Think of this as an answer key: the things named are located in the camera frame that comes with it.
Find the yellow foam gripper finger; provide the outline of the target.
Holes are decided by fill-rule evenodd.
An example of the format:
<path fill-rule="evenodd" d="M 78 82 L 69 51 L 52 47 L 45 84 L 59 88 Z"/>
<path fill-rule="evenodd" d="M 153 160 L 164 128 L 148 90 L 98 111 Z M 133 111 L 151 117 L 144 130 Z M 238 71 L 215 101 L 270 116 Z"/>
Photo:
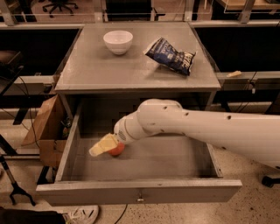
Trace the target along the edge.
<path fill-rule="evenodd" d="M 119 142 L 115 135 L 108 133 L 100 141 L 89 149 L 92 157 L 97 157 L 104 152 L 113 151 L 117 148 Z"/>

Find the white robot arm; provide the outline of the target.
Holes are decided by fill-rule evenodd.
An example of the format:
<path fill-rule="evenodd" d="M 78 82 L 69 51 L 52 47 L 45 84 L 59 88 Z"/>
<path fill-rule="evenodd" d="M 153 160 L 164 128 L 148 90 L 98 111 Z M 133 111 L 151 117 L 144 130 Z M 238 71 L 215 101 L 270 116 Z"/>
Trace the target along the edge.
<path fill-rule="evenodd" d="M 97 157 L 120 144 L 157 134 L 179 134 L 233 151 L 272 168 L 280 166 L 280 116 L 188 110 L 173 100 L 149 99 L 121 118 L 89 149 Z"/>

